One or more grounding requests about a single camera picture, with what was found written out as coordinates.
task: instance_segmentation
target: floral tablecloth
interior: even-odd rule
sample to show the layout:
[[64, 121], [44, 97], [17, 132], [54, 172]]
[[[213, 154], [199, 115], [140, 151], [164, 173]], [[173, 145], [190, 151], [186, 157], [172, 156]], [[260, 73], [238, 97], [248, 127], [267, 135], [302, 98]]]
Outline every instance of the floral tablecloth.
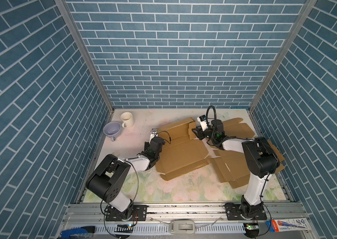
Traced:
[[[136, 202], [209, 202], [240, 201], [247, 185], [233, 189], [229, 183], [219, 183], [212, 165], [204, 166], [170, 181], [163, 180], [155, 167], [138, 172], [139, 189]], [[137, 189], [137, 177], [129, 175], [123, 184], [122, 191], [134, 198]], [[285, 200], [276, 176], [272, 176], [263, 193], [264, 200]], [[101, 199], [87, 191], [85, 203], [101, 202]]]

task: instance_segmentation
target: brick wall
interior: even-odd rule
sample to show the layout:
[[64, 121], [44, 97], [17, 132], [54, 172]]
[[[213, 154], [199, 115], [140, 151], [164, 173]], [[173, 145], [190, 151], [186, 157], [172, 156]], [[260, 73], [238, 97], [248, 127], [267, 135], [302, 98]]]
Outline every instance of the brick wall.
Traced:
[[317, 1], [254, 114], [318, 235], [337, 238], [337, 1]]
[[0, 239], [54, 237], [108, 115], [53, 0], [0, 0]]
[[304, 0], [68, 0], [116, 108], [247, 108]]

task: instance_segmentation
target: flattened cardboard box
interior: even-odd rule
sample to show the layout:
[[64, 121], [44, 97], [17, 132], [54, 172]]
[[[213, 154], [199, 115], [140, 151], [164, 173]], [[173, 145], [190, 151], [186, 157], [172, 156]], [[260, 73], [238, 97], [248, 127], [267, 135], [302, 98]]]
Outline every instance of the flattened cardboard box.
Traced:
[[[237, 136], [238, 138], [252, 138], [255, 133], [242, 118], [234, 118], [223, 122], [224, 132], [227, 136]], [[280, 162], [284, 160], [280, 151], [268, 141], [271, 148], [277, 153]], [[248, 169], [245, 156], [243, 153], [236, 151], [217, 150], [215, 151], [218, 158], [211, 159], [211, 164], [218, 176], [220, 182], [228, 182], [232, 188], [242, 187], [248, 184], [250, 179], [250, 170]], [[276, 172], [280, 172], [285, 167], [280, 164]]]
[[[195, 127], [195, 120], [186, 118], [158, 128], [158, 132], [167, 131], [171, 136], [171, 144], [166, 142], [162, 147], [155, 165], [162, 179], [168, 181], [209, 164], [207, 148], [191, 131]], [[170, 141], [166, 132], [159, 133], [159, 137]]]

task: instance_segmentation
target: cup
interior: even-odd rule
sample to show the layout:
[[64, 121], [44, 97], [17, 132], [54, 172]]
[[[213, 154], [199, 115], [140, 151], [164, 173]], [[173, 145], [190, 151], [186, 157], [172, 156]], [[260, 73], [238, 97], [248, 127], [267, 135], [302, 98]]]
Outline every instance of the cup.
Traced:
[[110, 137], [111, 141], [115, 141], [115, 139], [121, 135], [121, 124], [118, 122], [110, 122], [103, 128], [103, 133]]
[[134, 125], [134, 118], [133, 118], [133, 114], [130, 112], [124, 112], [123, 114], [121, 114], [121, 120], [122, 120], [122, 127], [125, 128], [130, 128], [133, 127]]

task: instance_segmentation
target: cream mug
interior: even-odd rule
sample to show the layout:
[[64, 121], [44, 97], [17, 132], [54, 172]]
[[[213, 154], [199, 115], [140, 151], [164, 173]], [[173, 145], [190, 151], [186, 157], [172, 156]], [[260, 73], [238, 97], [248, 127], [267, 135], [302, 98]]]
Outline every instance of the cream mug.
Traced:
[[134, 118], [133, 114], [130, 112], [124, 112], [121, 114], [121, 120], [122, 120], [122, 127], [123, 128], [130, 128], [134, 125]]

